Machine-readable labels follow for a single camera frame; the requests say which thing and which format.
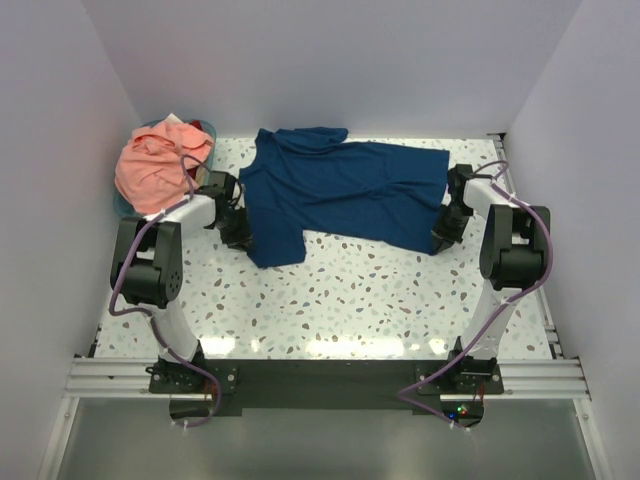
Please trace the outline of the dark blue t shirt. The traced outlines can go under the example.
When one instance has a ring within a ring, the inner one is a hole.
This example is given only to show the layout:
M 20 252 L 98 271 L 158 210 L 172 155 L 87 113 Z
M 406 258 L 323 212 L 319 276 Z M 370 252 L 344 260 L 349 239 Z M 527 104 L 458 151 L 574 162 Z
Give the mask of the dark blue t shirt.
M 434 254 L 446 150 L 347 139 L 345 128 L 262 129 L 240 170 L 259 268 L 304 261 L 307 230 Z

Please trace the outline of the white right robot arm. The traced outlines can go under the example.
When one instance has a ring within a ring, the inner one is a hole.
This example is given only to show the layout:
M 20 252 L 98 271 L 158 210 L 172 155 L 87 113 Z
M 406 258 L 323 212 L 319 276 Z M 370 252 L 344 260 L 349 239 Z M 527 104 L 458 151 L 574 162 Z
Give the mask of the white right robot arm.
M 466 358 L 493 360 L 520 300 L 550 274 L 550 211 L 522 202 L 502 189 L 495 178 L 476 173 L 466 164 L 449 170 L 447 190 L 450 200 L 441 206 L 432 229 L 436 253 L 462 242 L 472 216 L 485 220 L 479 252 L 482 292 L 456 347 Z

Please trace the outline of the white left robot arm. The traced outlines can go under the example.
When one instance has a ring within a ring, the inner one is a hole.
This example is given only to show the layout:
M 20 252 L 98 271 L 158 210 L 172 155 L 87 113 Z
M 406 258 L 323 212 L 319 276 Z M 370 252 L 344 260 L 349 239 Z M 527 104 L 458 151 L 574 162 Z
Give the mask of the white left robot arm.
M 110 273 L 113 317 L 139 313 L 146 318 L 159 348 L 159 358 L 192 363 L 201 355 L 199 340 L 187 324 L 179 294 L 184 236 L 216 230 L 224 245 L 245 252 L 252 242 L 248 214 L 240 205 L 239 181 L 214 171 L 201 187 L 188 184 L 178 203 L 147 217 L 120 221 Z

